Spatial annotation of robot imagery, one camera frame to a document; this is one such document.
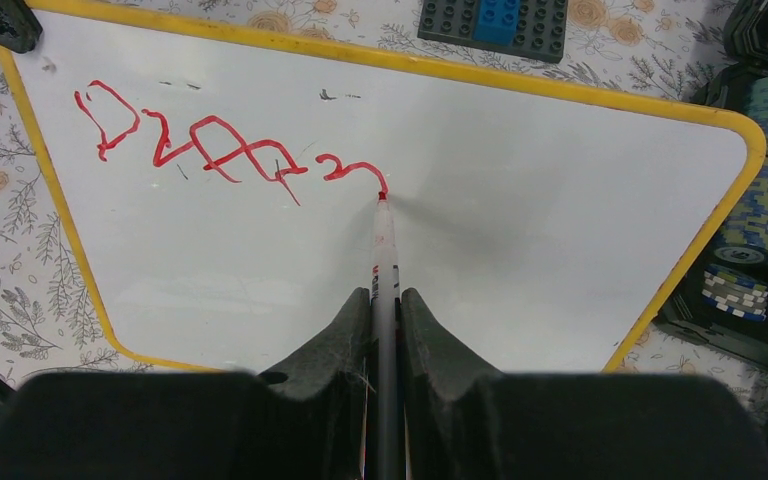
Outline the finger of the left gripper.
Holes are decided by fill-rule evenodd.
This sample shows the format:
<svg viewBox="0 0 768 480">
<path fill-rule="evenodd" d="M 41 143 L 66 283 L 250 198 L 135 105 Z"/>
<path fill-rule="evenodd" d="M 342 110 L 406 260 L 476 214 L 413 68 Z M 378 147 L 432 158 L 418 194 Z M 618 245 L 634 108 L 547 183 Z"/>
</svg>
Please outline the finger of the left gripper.
<svg viewBox="0 0 768 480">
<path fill-rule="evenodd" d="M 15 52 L 35 49 L 43 27 L 23 0 L 0 0 L 0 46 Z"/>
</svg>

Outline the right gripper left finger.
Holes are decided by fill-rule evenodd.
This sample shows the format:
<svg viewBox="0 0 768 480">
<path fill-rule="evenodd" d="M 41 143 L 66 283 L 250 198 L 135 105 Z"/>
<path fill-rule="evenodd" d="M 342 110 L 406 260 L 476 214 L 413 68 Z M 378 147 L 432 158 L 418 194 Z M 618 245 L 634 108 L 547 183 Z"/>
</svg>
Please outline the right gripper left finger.
<svg viewBox="0 0 768 480">
<path fill-rule="evenodd" d="M 59 372 L 0 412 L 0 479 L 357 479 L 370 299 L 267 370 Z"/>
</svg>

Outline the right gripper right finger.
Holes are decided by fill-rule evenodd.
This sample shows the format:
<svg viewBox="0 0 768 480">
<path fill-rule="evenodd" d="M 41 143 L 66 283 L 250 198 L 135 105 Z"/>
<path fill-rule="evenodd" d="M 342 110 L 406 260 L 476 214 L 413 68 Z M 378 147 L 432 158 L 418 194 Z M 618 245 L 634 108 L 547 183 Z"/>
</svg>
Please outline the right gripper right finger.
<svg viewBox="0 0 768 480">
<path fill-rule="evenodd" d="M 415 479 L 768 479 L 759 429 L 705 376 L 505 373 L 401 300 Z"/>
</svg>

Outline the white marker pen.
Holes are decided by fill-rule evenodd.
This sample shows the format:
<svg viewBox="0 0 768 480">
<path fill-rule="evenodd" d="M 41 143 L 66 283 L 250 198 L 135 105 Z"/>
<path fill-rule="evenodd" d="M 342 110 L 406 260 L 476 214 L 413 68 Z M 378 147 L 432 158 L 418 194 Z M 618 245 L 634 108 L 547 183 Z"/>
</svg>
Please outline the white marker pen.
<svg viewBox="0 0 768 480">
<path fill-rule="evenodd" d="M 394 219 L 385 192 L 378 194 L 374 214 L 372 264 L 371 308 L 373 333 L 377 341 L 375 472 L 378 479 L 400 479 L 404 466 L 400 450 L 403 417 L 397 386 L 399 275 Z"/>
</svg>

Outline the yellow framed whiteboard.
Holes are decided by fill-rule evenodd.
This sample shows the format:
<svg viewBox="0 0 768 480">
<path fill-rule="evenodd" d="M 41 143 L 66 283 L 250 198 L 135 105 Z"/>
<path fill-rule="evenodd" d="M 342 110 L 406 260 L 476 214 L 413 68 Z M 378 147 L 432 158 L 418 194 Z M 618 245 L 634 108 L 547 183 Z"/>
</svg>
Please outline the yellow framed whiteboard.
<svg viewBox="0 0 768 480">
<path fill-rule="evenodd" d="M 93 1 L 0 61 L 108 342 L 263 370 L 397 274 L 506 371 L 609 370 L 758 173 L 726 110 Z"/>
</svg>

